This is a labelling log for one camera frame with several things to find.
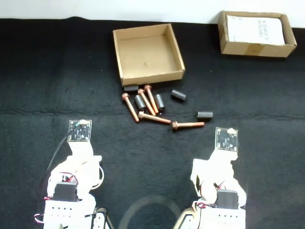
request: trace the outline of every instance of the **copper bolt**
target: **copper bolt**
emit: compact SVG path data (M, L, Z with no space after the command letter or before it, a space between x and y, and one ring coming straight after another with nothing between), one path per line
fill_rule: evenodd
M165 118L159 118L159 117L156 117L156 116L152 116L150 114L145 114L144 111L139 112L139 118L140 119L147 118L147 119L150 119L150 120L154 120L154 121L161 122L161 123L166 123L166 124L171 123L171 120L168 120L168 119L165 119Z
M149 97L149 99L152 103L153 110L157 114L159 111L158 111L156 102L155 102L155 100L153 98L153 95L152 95L152 90L151 90L152 87L149 84L147 84L147 85L144 86L144 88L145 88L145 91L147 91L148 97Z
M123 94L122 94L122 99L125 100L125 102L127 103L127 106L128 106L128 108L129 108L130 113L132 114L134 120L135 120L136 122L138 122L138 121L139 121L139 118L138 118L137 113L135 112L135 110L134 110L134 108L133 108L131 102L129 101L129 95L128 95L127 93L123 93Z
M177 123L177 121L172 122L173 130L177 130L180 127L201 127L204 126L204 122L196 122L196 123Z
M156 116L156 113L153 111L153 108L151 106L151 104L149 103L149 101L147 100L146 96L145 96L145 91L140 88L138 90L138 94L142 97L142 99L144 100L146 107L148 108L149 112L153 115Z

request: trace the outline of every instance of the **white paper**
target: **white paper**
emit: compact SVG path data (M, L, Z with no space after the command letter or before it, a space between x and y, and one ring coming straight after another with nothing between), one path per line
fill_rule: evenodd
M278 18L227 15L229 41L284 45L282 23Z

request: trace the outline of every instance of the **white wall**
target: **white wall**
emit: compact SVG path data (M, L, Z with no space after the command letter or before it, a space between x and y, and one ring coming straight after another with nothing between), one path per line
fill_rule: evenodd
M302 0L1 0L0 18L216 23L221 10L279 12L305 28Z

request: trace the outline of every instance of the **cardboard box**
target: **cardboard box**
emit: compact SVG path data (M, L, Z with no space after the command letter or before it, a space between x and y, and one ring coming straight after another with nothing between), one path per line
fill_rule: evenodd
M285 45L230 42L228 38L228 28L226 23L227 15L237 16L237 17L279 18L282 23ZM280 13L249 13L249 12L222 11L218 22L218 31L219 31L220 48L222 54L287 57L297 47L295 36L292 32L288 17Z
M123 86L182 79L185 67L171 24L113 31Z

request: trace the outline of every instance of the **bolt head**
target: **bolt head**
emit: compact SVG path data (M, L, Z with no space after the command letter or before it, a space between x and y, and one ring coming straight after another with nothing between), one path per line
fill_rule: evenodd
M125 98L129 98L128 93L123 93L123 94L122 94L122 99L125 100Z
M147 84L147 85L145 85L144 86L144 89L147 91L148 89L151 89L152 87L149 85L149 84Z
M178 129L178 123L177 123L177 121L172 122L172 128L173 128L173 130Z
M142 94L142 93L145 93L145 91L144 91L142 88L140 88L140 89L138 90L138 94Z
M143 114L144 114L144 111L140 111L139 114L138 114L138 117L143 118Z

